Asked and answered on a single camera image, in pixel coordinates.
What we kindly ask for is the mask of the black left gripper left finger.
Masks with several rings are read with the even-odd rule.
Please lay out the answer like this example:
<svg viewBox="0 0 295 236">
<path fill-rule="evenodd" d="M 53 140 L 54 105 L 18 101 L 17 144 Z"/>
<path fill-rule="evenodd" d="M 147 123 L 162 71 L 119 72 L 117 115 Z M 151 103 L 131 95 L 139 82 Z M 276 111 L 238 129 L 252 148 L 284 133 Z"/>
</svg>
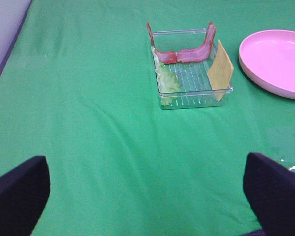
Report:
<svg viewBox="0 0 295 236">
<path fill-rule="evenodd" d="M 0 177 L 0 236 L 29 236 L 50 196 L 45 156 L 34 156 Z"/>
</svg>

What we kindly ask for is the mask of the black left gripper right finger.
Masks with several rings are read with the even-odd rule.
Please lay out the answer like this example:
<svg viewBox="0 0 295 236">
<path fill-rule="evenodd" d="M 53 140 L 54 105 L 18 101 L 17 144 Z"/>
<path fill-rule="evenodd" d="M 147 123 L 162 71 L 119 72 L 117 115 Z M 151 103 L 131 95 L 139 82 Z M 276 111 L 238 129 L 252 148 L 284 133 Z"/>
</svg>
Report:
<svg viewBox="0 0 295 236">
<path fill-rule="evenodd" d="M 295 236 L 295 173 L 261 153 L 247 155 L 243 191 L 267 236 Z"/>
</svg>

